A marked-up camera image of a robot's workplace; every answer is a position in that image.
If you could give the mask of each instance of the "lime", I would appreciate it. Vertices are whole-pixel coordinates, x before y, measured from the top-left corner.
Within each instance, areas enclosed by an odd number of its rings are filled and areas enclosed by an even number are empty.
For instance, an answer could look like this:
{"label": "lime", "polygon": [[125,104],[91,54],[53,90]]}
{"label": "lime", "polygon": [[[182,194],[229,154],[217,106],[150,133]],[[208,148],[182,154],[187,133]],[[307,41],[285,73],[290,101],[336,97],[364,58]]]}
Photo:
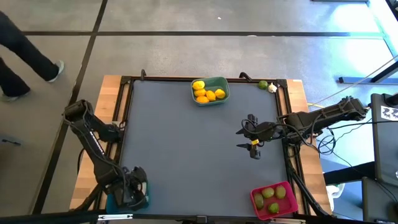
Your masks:
{"label": "lime", "polygon": [[261,194],[264,196],[264,198],[270,198],[274,196],[274,189],[272,187],[267,187],[261,191]]}
{"label": "lime", "polygon": [[284,188],[284,186],[279,185],[278,187],[276,187],[276,197],[279,199],[283,199],[286,196],[286,189]]}
{"label": "lime", "polygon": [[272,203],[268,205],[268,211],[271,212],[272,214],[276,214],[279,212],[279,204],[278,203]]}
{"label": "lime", "polygon": [[262,198],[261,194],[254,195],[254,203],[256,204],[257,210],[260,210],[264,207],[264,199]]}
{"label": "lime", "polygon": [[266,90],[267,87],[268,87],[267,81],[262,80],[262,81],[259,82],[259,88],[260,88],[260,89]]}

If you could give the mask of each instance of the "cable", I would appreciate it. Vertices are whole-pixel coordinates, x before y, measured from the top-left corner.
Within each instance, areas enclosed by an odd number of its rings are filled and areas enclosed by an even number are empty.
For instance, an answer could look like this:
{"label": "cable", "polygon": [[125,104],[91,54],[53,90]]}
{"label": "cable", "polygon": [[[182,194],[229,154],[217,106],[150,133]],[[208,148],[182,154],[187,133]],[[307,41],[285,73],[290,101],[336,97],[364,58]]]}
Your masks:
{"label": "cable", "polygon": [[372,120],[372,118],[369,119],[369,120],[368,120],[367,122],[365,122],[364,124],[361,124],[361,125],[359,125],[358,127],[351,129],[351,130],[348,131],[347,133],[342,134],[342,135],[336,140],[336,142],[337,142],[339,139],[341,139],[344,135],[349,134],[349,133],[351,133],[351,132],[354,131],[354,130],[357,130],[358,128],[360,128],[360,127],[364,126],[365,124],[369,123],[371,120]]}
{"label": "cable", "polygon": [[315,103],[307,103],[307,105],[308,106],[316,106],[316,107],[319,107],[319,108],[325,108],[324,106],[316,105]]}
{"label": "cable", "polygon": [[267,129],[264,129],[264,130],[261,130],[261,131],[258,131],[258,132],[252,132],[252,131],[249,131],[249,130],[244,126],[244,122],[245,122],[245,121],[251,123],[251,124],[253,125],[254,129],[256,128],[257,125],[256,125],[255,122],[253,122],[253,121],[251,121],[251,120],[248,120],[248,119],[243,119],[243,120],[241,121],[242,128],[243,128],[245,131],[247,131],[248,133],[250,133],[250,134],[260,134],[260,133],[263,133],[264,131],[271,130],[272,128],[277,127],[277,126],[285,126],[285,127],[288,127],[288,128],[292,129],[294,132],[297,133],[297,135],[300,137],[301,141],[302,141],[306,146],[310,146],[310,147],[314,148],[315,150],[318,150],[316,146],[314,146],[313,144],[309,144],[308,142],[306,142],[306,140],[305,140],[304,137],[300,134],[300,132],[299,132],[295,127],[293,127],[293,126],[291,126],[291,125],[289,125],[289,124],[275,124],[275,125],[273,125],[273,126],[270,127],[270,128],[267,128]]}
{"label": "cable", "polygon": [[337,215],[339,215],[339,216],[342,216],[342,217],[346,217],[346,218],[349,218],[349,219],[352,219],[352,220],[359,221],[359,220],[357,220],[357,219],[355,219],[355,218],[351,218],[351,217],[348,217],[348,216],[346,216],[346,215],[342,215],[342,214],[337,213],[337,212],[334,212],[334,211],[333,211],[333,213],[334,213],[334,214],[337,214]]}
{"label": "cable", "polygon": [[[355,169],[347,160],[341,158],[341,157],[340,157],[339,155],[337,155],[335,152],[333,152],[333,154],[334,154],[335,156],[339,157],[342,161],[346,162],[353,170],[355,170],[356,172],[358,172],[358,173],[361,174],[362,176],[367,177],[366,174],[363,174],[363,173],[360,172],[359,170]],[[386,195],[388,195],[389,198],[391,198],[391,199],[394,200],[395,202],[398,202],[396,196],[395,196],[389,189],[387,189],[387,187],[385,187],[384,185],[382,185],[377,179],[373,179],[373,180],[378,184],[378,186],[379,186],[380,188],[383,187],[384,189],[386,189],[386,190],[389,192],[389,194],[387,194],[387,192],[384,191],[384,190],[382,189],[382,191],[383,191]]]}
{"label": "cable", "polygon": [[310,144],[312,144],[312,136],[313,136],[313,129],[315,127],[315,123],[318,121],[318,119],[322,116],[322,114],[319,114],[313,121],[311,125],[311,135],[310,135]]}
{"label": "cable", "polygon": [[328,97],[326,97],[326,98],[324,98],[324,99],[322,99],[322,100],[320,100],[320,101],[318,101],[318,102],[316,102],[316,103],[313,103],[312,105],[309,105],[309,106],[315,106],[315,105],[319,104],[320,102],[325,101],[325,100],[331,98],[332,96],[335,96],[335,95],[341,93],[342,91],[345,91],[345,90],[347,90],[347,89],[349,89],[349,88],[351,88],[351,87],[353,87],[353,86],[355,86],[355,85],[361,83],[362,81],[364,81],[365,79],[367,79],[367,77],[370,77],[371,75],[373,75],[374,73],[376,73],[378,70],[380,70],[382,67],[386,66],[388,63],[390,63],[390,62],[395,62],[395,58],[397,58],[397,57],[398,57],[398,55],[395,56],[395,57],[393,57],[391,60],[389,60],[388,62],[386,62],[384,65],[381,65],[378,69],[376,69],[375,71],[373,71],[373,72],[370,73],[369,75],[365,76],[365,77],[364,77],[363,79],[361,79],[360,81],[358,81],[358,82],[356,82],[356,83],[354,83],[354,84],[352,84],[352,85],[349,85],[349,86],[347,86],[346,88],[344,88],[344,89],[342,89],[342,90],[340,90],[340,91],[337,91],[336,93],[334,93],[334,94],[332,94],[332,95],[330,95],[330,96],[328,96]]}
{"label": "cable", "polygon": [[77,157],[77,175],[79,175],[80,160],[81,160],[81,157],[82,157],[84,151],[85,151],[85,148],[81,149],[79,152],[79,156]]}
{"label": "cable", "polygon": [[393,122],[398,122],[398,121],[374,121],[374,122],[365,122],[365,123],[346,124],[346,125],[338,126],[335,128],[329,128],[329,129],[333,130],[333,129],[339,129],[339,128],[348,127],[348,126],[360,125],[360,124],[378,124],[378,123],[393,123]]}
{"label": "cable", "polygon": [[[317,140],[317,141],[319,141],[319,145],[318,145],[319,153],[322,154],[322,155],[325,155],[325,156],[328,156],[328,155],[330,155],[330,154],[333,153],[333,150],[335,149],[336,143],[337,143],[336,138],[335,138],[335,134],[333,133],[332,130],[329,130],[329,131],[330,131],[330,133],[331,133],[330,135],[324,137],[321,141]],[[323,143],[323,141],[324,141],[326,138],[328,138],[328,137],[331,137],[331,140],[328,141],[328,142],[326,142],[326,143]],[[332,147],[331,147],[331,149],[330,149],[329,146],[328,146],[328,144],[330,144],[331,142],[333,142],[333,145],[332,145]],[[327,148],[328,148],[328,151],[321,151],[321,148],[322,148],[323,146],[327,147]]]}

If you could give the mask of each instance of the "person's leg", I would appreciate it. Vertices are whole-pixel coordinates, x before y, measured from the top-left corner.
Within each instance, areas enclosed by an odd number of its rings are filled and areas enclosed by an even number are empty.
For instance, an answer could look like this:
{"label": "person's leg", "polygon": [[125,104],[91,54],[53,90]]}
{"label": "person's leg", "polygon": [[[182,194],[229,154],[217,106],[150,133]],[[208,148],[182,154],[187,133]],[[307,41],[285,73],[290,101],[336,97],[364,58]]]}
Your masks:
{"label": "person's leg", "polygon": [[8,97],[22,96],[30,91],[26,83],[4,63],[1,57],[0,87]]}
{"label": "person's leg", "polygon": [[0,44],[13,51],[45,81],[57,77],[59,67],[40,53],[12,21],[0,11]]}

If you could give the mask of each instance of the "black cable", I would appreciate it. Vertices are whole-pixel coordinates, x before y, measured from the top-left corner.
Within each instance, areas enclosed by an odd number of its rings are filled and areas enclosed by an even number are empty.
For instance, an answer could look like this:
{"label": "black cable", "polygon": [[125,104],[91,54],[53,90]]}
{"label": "black cable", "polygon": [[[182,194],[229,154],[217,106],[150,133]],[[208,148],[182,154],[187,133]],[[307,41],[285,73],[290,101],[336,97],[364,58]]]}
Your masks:
{"label": "black cable", "polygon": [[79,175],[79,170],[80,170],[80,160],[81,160],[81,157],[82,157],[82,155],[83,155],[83,152],[85,151],[85,149],[83,148],[83,149],[81,149],[80,150],[80,152],[79,152],[79,156],[77,157],[77,175]]}
{"label": "black cable", "polygon": [[[336,143],[338,142],[338,140],[340,140],[344,135],[351,133],[352,131],[354,131],[354,130],[356,130],[356,129],[362,127],[362,126],[364,126],[365,124],[370,123],[370,120],[372,120],[372,118],[369,119],[369,120],[368,120],[367,122],[365,122],[365,123],[361,123],[358,127],[353,128],[353,129],[351,129],[350,131],[348,131],[348,132],[342,134],[338,139],[335,138],[335,134],[333,133],[333,131],[331,130],[331,128],[327,128],[327,129],[330,131],[330,135],[328,135],[328,136],[324,137],[322,140],[320,140],[319,145],[318,145],[318,149],[319,149],[320,154],[323,154],[323,155],[326,155],[326,156],[332,154],[333,151],[335,150]],[[328,138],[328,137],[332,137],[332,139],[331,139],[330,141],[326,142],[326,143],[323,143],[324,140],[325,140],[326,138]],[[327,145],[330,144],[330,143],[332,143],[332,142],[333,142],[333,146],[332,146],[332,148],[330,149],[329,147],[327,147]],[[321,151],[321,148],[324,147],[324,146],[327,147],[329,150],[328,150],[328,151],[323,151],[323,152],[322,152],[322,151]]]}
{"label": "black cable", "polygon": [[260,134],[260,133],[263,133],[264,131],[271,130],[272,128],[278,127],[278,126],[285,126],[285,127],[288,127],[288,128],[290,128],[291,130],[293,130],[294,132],[297,133],[297,135],[300,137],[300,140],[301,140],[306,146],[310,146],[310,147],[312,147],[312,148],[314,148],[315,150],[318,151],[317,147],[314,146],[313,144],[309,144],[308,142],[306,142],[306,140],[305,140],[304,137],[300,134],[300,132],[299,132],[294,126],[292,126],[292,125],[289,125],[289,124],[275,124],[275,125],[271,126],[270,128],[267,128],[267,129],[264,129],[264,130],[261,130],[261,131],[258,131],[258,132],[252,132],[252,131],[249,131],[249,130],[244,126],[244,122],[245,122],[245,121],[251,123],[251,124],[253,125],[254,129],[256,128],[257,124],[256,124],[255,122],[249,120],[249,119],[243,119],[243,120],[241,121],[241,126],[242,126],[242,128],[243,128],[246,132],[248,132],[248,133],[250,133],[250,134]]}
{"label": "black cable", "polygon": [[349,219],[352,219],[352,220],[359,221],[359,220],[357,220],[357,219],[355,219],[355,218],[351,218],[351,217],[348,217],[348,216],[346,216],[346,215],[343,215],[343,214],[340,214],[340,213],[337,213],[337,212],[334,212],[334,211],[333,211],[333,213],[334,213],[334,214],[337,214],[337,215],[339,215],[339,216],[342,216],[342,217],[346,217],[346,218],[349,218]]}
{"label": "black cable", "polygon": [[289,150],[287,151],[287,156],[289,157],[289,158],[294,158],[294,157],[296,157],[296,156],[298,156],[299,154],[300,154],[300,150],[301,150],[301,147],[300,146],[295,146],[295,147],[293,147],[293,152],[294,152],[294,150],[297,150],[297,152],[296,153],[294,153],[293,155],[289,155]]}
{"label": "black cable", "polygon": [[398,121],[374,121],[374,122],[365,122],[365,123],[346,124],[346,125],[338,126],[335,128],[329,128],[329,129],[338,129],[338,128],[360,125],[360,124],[378,124],[378,123],[393,123],[393,122],[398,122]]}
{"label": "black cable", "polygon": [[310,144],[312,144],[312,136],[313,136],[313,129],[315,127],[315,123],[318,121],[318,119],[322,116],[322,114],[319,114],[313,121],[311,125],[311,135],[310,135]]}
{"label": "black cable", "polygon": [[[341,158],[339,155],[337,155],[335,152],[333,152],[335,156],[339,157],[342,161],[346,162],[353,170],[355,170],[356,172],[358,172],[359,174],[361,174],[364,177],[367,177],[366,174],[363,174],[362,172],[360,172],[359,170],[355,169],[347,160]],[[394,200],[395,202],[398,202],[397,198],[395,197],[395,195],[389,190],[387,189],[387,187],[385,187],[384,185],[382,185],[377,179],[373,179],[378,185],[379,187],[383,187],[384,189],[386,189],[390,194],[387,194],[387,192],[385,192],[383,189],[382,191],[389,196],[389,198],[391,198],[391,200]]]}
{"label": "black cable", "polygon": [[[335,134],[333,133],[332,129],[342,128],[342,127],[347,127],[347,126],[352,126],[352,125],[358,125],[358,124],[348,124],[348,125],[340,126],[340,127],[337,127],[337,128],[328,128],[331,134],[328,135],[328,136],[326,136],[326,137],[324,137],[324,138],[319,142],[319,145],[318,145],[318,152],[319,152],[320,154],[323,154],[323,155],[326,155],[326,156],[327,156],[327,155],[330,155],[330,154],[334,154],[336,157],[338,157],[338,158],[341,159],[342,161],[346,162],[353,170],[355,170],[356,172],[358,172],[358,173],[361,174],[362,176],[366,177],[366,176],[367,176],[366,174],[364,174],[364,173],[360,172],[359,170],[355,169],[347,160],[345,160],[345,159],[343,159],[341,156],[337,155],[337,154],[334,152],[334,149],[335,149],[335,146],[336,146],[337,141],[340,140],[344,135],[351,133],[352,131],[354,131],[354,130],[360,128],[360,127],[362,127],[362,126],[365,125],[365,124],[388,123],[388,121],[387,121],[387,122],[385,122],[385,121],[370,122],[370,120],[372,120],[372,119],[369,119],[369,120],[368,120],[367,122],[365,122],[365,123],[359,123],[359,126],[358,126],[357,128],[353,128],[353,129],[351,129],[350,131],[348,131],[348,132],[342,134],[338,139],[335,138]],[[326,138],[328,138],[328,137],[332,137],[332,140],[328,141],[327,143],[323,143],[323,141],[324,141]],[[329,143],[331,143],[332,141],[333,141],[333,147],[332,147],[332,148],[329,148],[327,145],[328,145]],[[327,147],[329,150],[326,151],[326,152],[321,152],[320,149],[321,149],[321,147],[323,147],[323,146]],[[376,183],[378,184],[378,186],[379,186],[380,188],[383,187],[386,191],[389,192],[389,194],[388,194],[385,190],[382,189],[383,192],[384,192],[386,195],[388,195],[388,196],[389,196],[392,200],[394,200],[395,202],[398,202],[398,201],[397,201],[397,198],[395,197],[395,195],[394,195],[390,190],[388,190],[387,187],[383,186],[379,181],[377,181],[377,179],[374,179],[374,180],[376,181]]]}

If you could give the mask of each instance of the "lemon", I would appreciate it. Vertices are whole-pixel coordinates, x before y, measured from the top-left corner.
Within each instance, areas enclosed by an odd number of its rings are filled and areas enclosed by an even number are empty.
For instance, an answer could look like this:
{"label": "lemon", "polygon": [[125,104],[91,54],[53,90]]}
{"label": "lemon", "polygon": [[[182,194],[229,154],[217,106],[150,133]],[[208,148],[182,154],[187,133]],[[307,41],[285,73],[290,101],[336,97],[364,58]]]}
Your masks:
{"label": "lemon", "polygon": [[224,97],[225,97],[225,92],[222,89],[216,90],[215,94],[216,94],[217,98],[219,98],[219,99],[224,99]]}
{"label": "lemon", "polygon": [[216,100],[216,95],[211,90],[206,91],[206,96],[210,101]]}
{"label": "lemon", "polygon": [[205,96],[198,96],[197,102],[199,102],[199,103],[208,103],[209,99],[207,97],[205,97]]}
{"label": "lemon", "polygon": [[205,89],[200,89],[200,90],[195,90],[193,92],[195,96],[205,96],[206,95],[206,90]]}
{"label": "lemon", "polygon": [[205,87],[205,82],[204,81],[196,81],[192,84],[192,88],[194,90],[200,90]]}

